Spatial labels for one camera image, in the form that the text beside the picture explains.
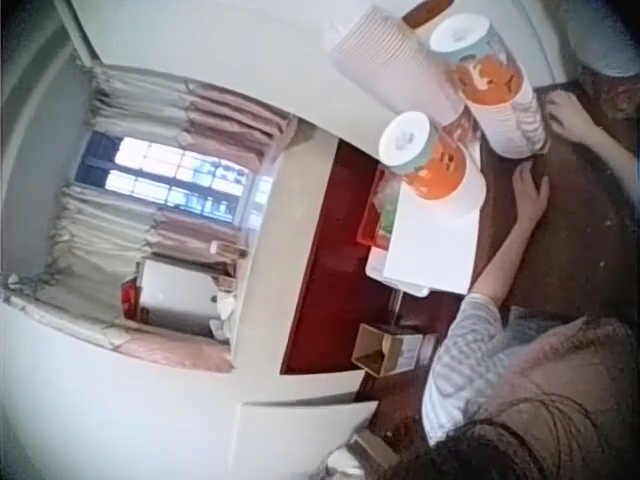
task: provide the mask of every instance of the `wooden table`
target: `wooden table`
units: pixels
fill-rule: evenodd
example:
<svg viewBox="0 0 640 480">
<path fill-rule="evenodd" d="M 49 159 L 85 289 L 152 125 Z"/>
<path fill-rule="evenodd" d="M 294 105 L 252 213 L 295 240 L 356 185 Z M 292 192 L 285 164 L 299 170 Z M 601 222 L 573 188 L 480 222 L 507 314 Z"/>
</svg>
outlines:
<svg viewBox="0 0 640 480">
<path fill-rule="evenodd" d="M 598 125 L 637 151 L 637 124 L 606 119 L 575 84 L 562 88 L 577 93 Z M 544 96 L 553 89 L 538 93 Z M 592 152 L 551 135 L 549 152 L 534 162 L 534 177 L 550 179 L 548 211 L 531 239 L 507 303 L 573 317 L 615 315 L 617 307 L 637 304 L 633 211 L 613 175 Z M 482 159 L 487 199 L 480 214 L 474 276 L 495 255 L 516 218 L 511 176 L 519 162 L 500 158 L 486 141 Z"/>
</svg>

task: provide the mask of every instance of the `floor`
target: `floor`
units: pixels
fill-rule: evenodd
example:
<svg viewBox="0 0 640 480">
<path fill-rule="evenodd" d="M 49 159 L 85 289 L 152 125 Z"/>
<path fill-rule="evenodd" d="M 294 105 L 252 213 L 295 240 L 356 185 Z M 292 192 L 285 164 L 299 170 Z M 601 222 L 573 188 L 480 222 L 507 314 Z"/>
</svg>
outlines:
<svg viewBox="0 0 640 480">
<path fill-rule="evenodd" d="M 403 295 L 393 323 L 411 326 L 424 334 L 435 333 L 441 343 L 461 301 L 461 296 L 445 292 L 432 292 L 426 298 Z M 357 395 L 359 401 L 380 402 L 370 428 L 397 453 L 426 446 L 420 411 L 431 356 L 425 352 L 418 362 L 407 373 L 381 379 L 366 375 Z"/>
</svg>

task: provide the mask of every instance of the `dark hair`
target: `dark hair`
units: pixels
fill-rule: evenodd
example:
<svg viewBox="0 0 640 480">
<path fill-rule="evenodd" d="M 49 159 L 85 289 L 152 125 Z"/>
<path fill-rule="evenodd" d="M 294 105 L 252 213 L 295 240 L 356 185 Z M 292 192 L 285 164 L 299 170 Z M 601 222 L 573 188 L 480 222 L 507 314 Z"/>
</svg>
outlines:
<svg viewBox="0 0 640 480">
<path fill-rule="evenodd" d="M 498 420 L 508 410 L 524 404 L 540 408 L 539 421 L 548 422 L 550 441 L 554 443 L 549 450 L 555 452 L 555 458 L 542 458 L 522 433 Z M 576 421 L 578 418 L 582 420 L 580 425 Z M 584 425 L 590 427 L 590 432 L 584 429 Z M 609 442 L 589 412 L 570 398 L 544 394 L 511 402 L 493 418 L 478 418 L 463 425 L 432 447 L 410 453 L 385 471 L 380 480 L 563 478 L 561 465 L 564 461 L 571 462 L 576 455 L 581 457 L 580 460 L 586 460 L 581 445 L 584 435 L 595 436 L 599 453 L 606 462 L 603 467 L 607 478 L 623 478 L 615 472 L 624 475 L 629 471 L 629 465 L 613 463 Z M 629 460 L 637 462 L 635 457 Z"/>
</svg>

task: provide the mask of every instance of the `cardboard box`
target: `cardboard box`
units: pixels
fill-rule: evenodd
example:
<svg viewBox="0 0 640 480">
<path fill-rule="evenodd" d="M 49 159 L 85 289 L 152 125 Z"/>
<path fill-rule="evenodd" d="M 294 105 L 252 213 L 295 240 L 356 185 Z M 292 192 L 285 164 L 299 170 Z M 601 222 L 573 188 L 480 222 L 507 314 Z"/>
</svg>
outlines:
<svg viewBox="0 0 640 480">
<path fill-rule="evenodd" d="M 424 335 L 410 328 L 360 325 L 351 361 L 376 378 L 413 370 Z"/>
</svg>

